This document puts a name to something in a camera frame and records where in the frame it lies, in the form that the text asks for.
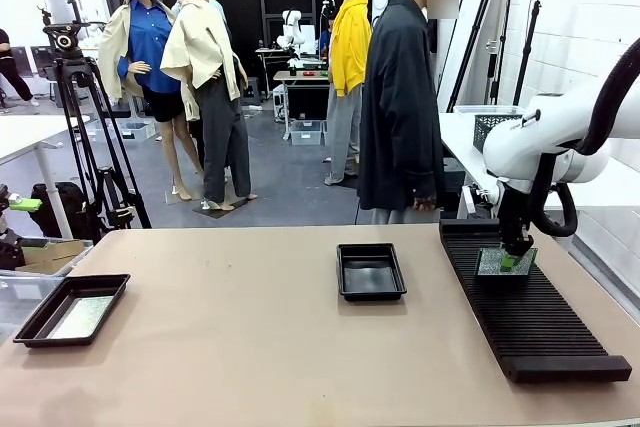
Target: desk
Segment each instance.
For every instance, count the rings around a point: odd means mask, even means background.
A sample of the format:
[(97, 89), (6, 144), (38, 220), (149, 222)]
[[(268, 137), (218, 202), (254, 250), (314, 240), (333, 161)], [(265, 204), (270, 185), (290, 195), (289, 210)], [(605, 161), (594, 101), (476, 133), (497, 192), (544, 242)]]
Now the desk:
[[(305, 76), (304, 72), (313, 72), (315, 75)], [(318, 83), (319, 85), (326, 84), (327, 88), (329, 88), (329, 77), (327, 77), (326, 75), (322, 75), (323, 73), (326, 73), (326, 72), (327, 72), (326, 70), (311, 70), (311, 71), (298, 70), (296, 71), (296, 75), (291, 75), (291, 73), (288, 70), (281, 70), (278, 73), (276, 73), (276, 75), (273, 77), (273, 80), (275, 80), (276, 82), (282, 82), (282, 84), (284, 85), (285, 97), (287, 97), (289, 88), (296, 87), (296, 86), (298, 86), (297, 88), (302, 88), (302, 86), (300, 86), (299, 84), (303, 82)], [(289, 125), (288, 103), (286, 108), (284, 109), (284, 125), (285, 125), (285, 131), (284, 131), (284, 135), (282, 136), (282, 140), (289, 140), (289, 137), (291, 135), (291, 130)]]
[[(484, 158), (473, 146), (474, 114), (440, 114), (440, 130), (443, 144), (451, 151), (467, 171), (469, 182), (483, 189), (496, 185), (496, 178), (487, 174)], [(597, 179), (584, 184), (570, 184), (577, 210), (616, 208), (634, 210), (640, 206), (640, 191), (630, 186), (640, 184), (640, 173), (623, 163), (610, 159)], [(562, 210), (556, 193), (549, 195), (547, 210)]]
[[(0, 425), (634, 423), (640, 327), (552, 239), (536, 239), (549, 279), (608, 352), (636, 368), (629, 382), (511, 384), (436, 225), (127, 230), (72, 273), (132, 275), (92, 346), (0, 347)], [(367, 242), (395, 244), (402, 302), (338, 295), (336, 245)]]
[(272, 63), (283, 63), (288, 61), (291, 56), (288, 52), (282, 49), (257, 49), (256, 54), (258, 54), (258, 57), (260, 57), (260, 60), (262, 61), (262, 67), (264, 68), (264, 80), (266, 86), (265, 88), (267, 89), (268, 99), (272, 93), (271, 86), (269, 85), (269, 73), (267, 72), (267, 64), (269, 63), (268, 59), (271, 59)]
[[(89, 120), (87, 116), (82, 118), (84, 122)], [(76, 119), (71, 119), (71, 122), (74, 127), (78, 125)], [(35, 152), (62, 238), (72, 239), (71, 227), (69, 227), (60, 194), (44, 153), (45, 148), (55, 148), (44, 140), (66, 131), (67, 121), (63, 115), (7, 115), (0, 117), (0, 165), (32, 150)], [(4, 180), (5, 183), (10, 184), (9, 179)]]

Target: cream jacket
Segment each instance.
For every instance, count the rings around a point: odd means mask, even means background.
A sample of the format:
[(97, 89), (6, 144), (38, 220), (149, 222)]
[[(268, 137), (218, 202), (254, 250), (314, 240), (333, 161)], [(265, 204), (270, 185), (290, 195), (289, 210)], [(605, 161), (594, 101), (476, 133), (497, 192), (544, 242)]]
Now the cream jacket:
[[(159, 0), (153, 0), (160, 5), (167, 14), (171, 24), (175, 18), (166, 5)], [(118, 75), (118, 62), (120, 57), (126, 57), (129, 51), (129, 28), (131, 27), (131, 0), (124, 0), (124, 3), (113, 13), (109, 23), (104, 30), (102, 41), (98, 47), (98, 68), (102, 83), (107, 91), (107, 95), (112, 99), (122, 98), (124, 88), (131, 95), (143, 97), (142, 88), (136, 82), (134, 74), (129, 73), (125, 79)], [(183, 84), (181, 88), (182, 101), (184, 102), (187, 120), (198, 120), (200, 118), (198, 104), (190, 89)]]
[(235, 100), (240, 90), (233, 57), (220, 13), (204, 0), (187, 0), (169, 35), (160, 70), (198, 89), (222, 68), (229, 98)]

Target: mannequin foot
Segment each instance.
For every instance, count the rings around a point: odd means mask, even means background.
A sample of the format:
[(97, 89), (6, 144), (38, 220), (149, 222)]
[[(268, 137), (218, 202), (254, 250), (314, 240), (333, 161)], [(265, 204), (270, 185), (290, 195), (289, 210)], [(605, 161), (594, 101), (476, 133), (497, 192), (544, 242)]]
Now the mannequin foot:
[(226, 212), (230, 212), (230, 211), (232, 211), (234, 209), (235, 209), (235, 207), (233, 205), (227, 204), (226, 202), (218, 204), (218, 203), (212, 202), (210, 200), (202, 201), (202, 210), (223, 210), (223, 211), (226, 211)]
[(192, 199), (191, 194), (184, 185), (176, 185), (175, 190), (181, 200), (187, 201)]

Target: yellow hoodie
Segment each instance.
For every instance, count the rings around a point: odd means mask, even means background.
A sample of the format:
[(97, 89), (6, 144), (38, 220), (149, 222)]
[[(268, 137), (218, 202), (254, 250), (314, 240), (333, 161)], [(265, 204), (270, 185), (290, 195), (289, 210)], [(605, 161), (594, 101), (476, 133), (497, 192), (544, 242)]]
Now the yellow hoodie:
[(338, 97), (364, 82), (371, 41), (368, 3), (369, 0), (345, 0), (333, 24), (329, 69)]

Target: brick wall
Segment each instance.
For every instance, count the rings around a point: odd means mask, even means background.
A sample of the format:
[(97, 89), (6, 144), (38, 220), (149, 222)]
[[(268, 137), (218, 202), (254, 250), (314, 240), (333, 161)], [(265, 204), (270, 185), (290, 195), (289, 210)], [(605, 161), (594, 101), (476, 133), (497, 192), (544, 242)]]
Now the brick wall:
[[(500, 103), (513, 100), (532, 6), (532, 0), (512, 0)], [(608, 73), (638, 38), (640, 0), (542, 0), (521, 105), (537, 93), (564, 93)], [(640, 141), (614, 140), (614, 155), (640, 170)], [(583, 212), (578, 235), (640, 293), (638, 212)]]

